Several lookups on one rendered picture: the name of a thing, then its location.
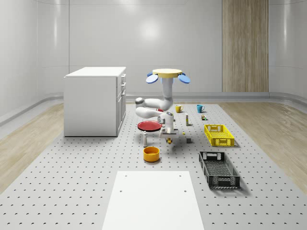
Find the white board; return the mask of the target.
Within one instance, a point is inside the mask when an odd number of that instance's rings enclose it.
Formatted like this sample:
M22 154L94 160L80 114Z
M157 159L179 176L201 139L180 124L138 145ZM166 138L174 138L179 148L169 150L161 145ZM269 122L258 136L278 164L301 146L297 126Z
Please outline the white board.
M102 230L204 230L188 171L119 171Z

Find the dark grey basket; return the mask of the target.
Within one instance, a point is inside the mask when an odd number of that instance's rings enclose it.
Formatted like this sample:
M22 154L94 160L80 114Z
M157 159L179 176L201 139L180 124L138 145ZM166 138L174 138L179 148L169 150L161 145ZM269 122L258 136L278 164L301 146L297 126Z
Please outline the dark grey basket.
M199 162L209 187L240 187L239 173L224 152L200 151Z

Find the yellow bowl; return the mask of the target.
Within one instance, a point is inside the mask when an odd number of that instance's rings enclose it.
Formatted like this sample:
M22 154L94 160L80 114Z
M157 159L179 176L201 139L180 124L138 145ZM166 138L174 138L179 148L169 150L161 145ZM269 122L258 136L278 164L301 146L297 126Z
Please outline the yellow bowl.
M159 149L157 147L145 147L143 149L143 158L147 162L155 162L160 159Z

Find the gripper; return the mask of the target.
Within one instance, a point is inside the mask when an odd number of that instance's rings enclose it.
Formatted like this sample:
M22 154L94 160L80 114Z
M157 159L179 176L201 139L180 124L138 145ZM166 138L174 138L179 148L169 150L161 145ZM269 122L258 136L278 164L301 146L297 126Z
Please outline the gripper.
M166 141L172 140L174 138L179 138L179 130L174 129L173 131L167 131L166 128L162 128L159 132L160 138L165 138Z

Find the yellow basket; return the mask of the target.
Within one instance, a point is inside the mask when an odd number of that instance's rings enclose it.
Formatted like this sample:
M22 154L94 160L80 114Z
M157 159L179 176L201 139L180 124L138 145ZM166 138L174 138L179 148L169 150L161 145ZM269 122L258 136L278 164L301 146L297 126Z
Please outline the yellow basket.
M204 125L204 132L212 146L234 146L234 137L225 125Z

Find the red plate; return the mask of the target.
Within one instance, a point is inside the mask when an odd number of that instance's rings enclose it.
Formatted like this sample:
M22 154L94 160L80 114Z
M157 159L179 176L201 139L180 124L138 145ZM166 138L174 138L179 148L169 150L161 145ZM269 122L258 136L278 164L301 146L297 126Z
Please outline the red plate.
M141 131L155 132L161 129L162 124L157 121L142 121L137 127Z

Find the white cabinet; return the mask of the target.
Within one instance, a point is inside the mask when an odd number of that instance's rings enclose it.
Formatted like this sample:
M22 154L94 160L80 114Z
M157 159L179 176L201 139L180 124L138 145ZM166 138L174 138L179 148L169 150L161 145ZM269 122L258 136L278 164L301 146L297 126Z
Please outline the white cabinet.
M64 77L64 135L116 137L126 113L126 67L84 67Z

